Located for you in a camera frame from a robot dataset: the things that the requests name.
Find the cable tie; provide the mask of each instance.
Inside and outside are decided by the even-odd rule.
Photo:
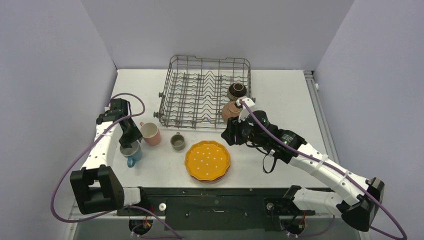
[[[349,170],[346,169],[346,171],[344,172],[343,177],[340,179],[340,181],[331,189],[334,189],[335,187],[340,186],[340,184],[342,184],[342,182],[346,179],[346,176],[349,174]]]
[[[321,168],[321,166],[324,164],[325,161],[327,161],[327,159],[329,159],[329,156],[327,154],[323,154],[321,157],[321,160],[319,161],[319,163],[315,166],[315,169],[312,170],[309,174],[314,176],[314,174]]]

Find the screw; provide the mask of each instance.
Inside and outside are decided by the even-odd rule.
[[[160,211],[165,211],[167,209],[167,205],[165,204],[165,203],[161,203],[161,204],[159,204],[159,210]]]
[[[274,209],[274,203],[268,202],[268,204],[266,205],[266,209],[268,209],[269,211],[271,211],[272,209]]]

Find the gray wall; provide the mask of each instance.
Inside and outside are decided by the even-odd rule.
[[[82,0],[118,69],[174,54],[314,70],[354,0]]]
[[[0,3],[0,239],[62,239],[49,210],[93,140],[116,69],[79,0]],[[69,214],[69,180],[56,208]]]
[[[411,240],[424,239],[423,13],[423,1],[356,0],[315,72],[340,163],[386,183]],[[400,236],[381,211],[373,225]]]

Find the blue mug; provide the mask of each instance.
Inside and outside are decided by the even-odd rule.
[[[126,164],[129,168],[136,165],[140,159],[142,159],[142,149],[138,141],[131,143],[131,147],[123,148],[119,147],[120,153],[127,158]]]

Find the small ceramic cup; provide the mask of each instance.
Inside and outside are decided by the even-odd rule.
[[[170,142],[173,149],[177,151],[183,150],[186,147],[186,141],[184,139],[184,136],[181,135],[179,132],[177,132],[171,137]]]
[[[142,159],[142,150],[140,147],[139,142],[135,141],[131,143],[131,147],[123,148],[122,146],[119,147],[120,153],[126,157],[126,165],[129,168],[132,168],[136,165],[136,162],[140,161]]]
[[[236,101],[238,98],[246,96],[248,89],[241,82],[231,84],[227,90],[227,96],[231,101]]]
[[[161,142],[161,133],[158,126],[153,122],[140,122],[140,132],[143,135],[144,141],[150,146],[156,146]]]
[[[231,117],[238,117],[240,115],[240,109],[237,108],[235,101],[227,102],[222,108],[222,120],[225,123],[228,122],[228,119]]]

